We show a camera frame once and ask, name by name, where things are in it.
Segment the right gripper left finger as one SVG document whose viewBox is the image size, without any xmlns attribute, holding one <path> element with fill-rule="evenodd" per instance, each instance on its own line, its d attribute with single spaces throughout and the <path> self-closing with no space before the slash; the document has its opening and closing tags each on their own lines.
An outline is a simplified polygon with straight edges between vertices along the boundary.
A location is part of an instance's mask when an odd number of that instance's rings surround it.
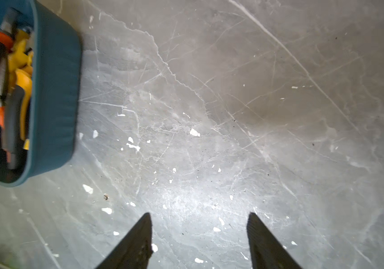
<svg viewBox="0 0 384 269">
<path fill-rule="evenodd" d="M 152 250 L 152 220 L 145 213 L 97 269 L 147 269 Z"/>
</svg>

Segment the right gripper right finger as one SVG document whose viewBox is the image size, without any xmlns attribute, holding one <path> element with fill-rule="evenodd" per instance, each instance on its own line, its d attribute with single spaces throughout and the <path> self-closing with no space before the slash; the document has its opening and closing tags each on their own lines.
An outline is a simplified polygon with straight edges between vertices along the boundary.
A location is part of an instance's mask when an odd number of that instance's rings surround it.
<svg viewBox="0 0 384 269">
<path fill-rule="evenodd" d="M 253 269 L 302 269 L 255 213 L 249 213 L 247 237 Z"/>
</svg>

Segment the teal plastic storage box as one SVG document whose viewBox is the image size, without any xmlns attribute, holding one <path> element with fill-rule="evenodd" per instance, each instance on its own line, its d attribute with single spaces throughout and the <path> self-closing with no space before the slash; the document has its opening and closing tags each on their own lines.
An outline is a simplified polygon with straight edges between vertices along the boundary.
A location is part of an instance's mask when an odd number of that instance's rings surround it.
<svg viewBox="0 0 384 269">
<path fill-rule="evenodd" d="M 74 28 L 38 1 L 0 1 L 0 24 L 9 7 L 33 25 L 35 57 L 30 100 L 30 145 L 25 166 L 8 169 L 0 149 L 0 185 L 15 187 L 66 164 L 74 151 L 82 46 Z"/>
</svg>

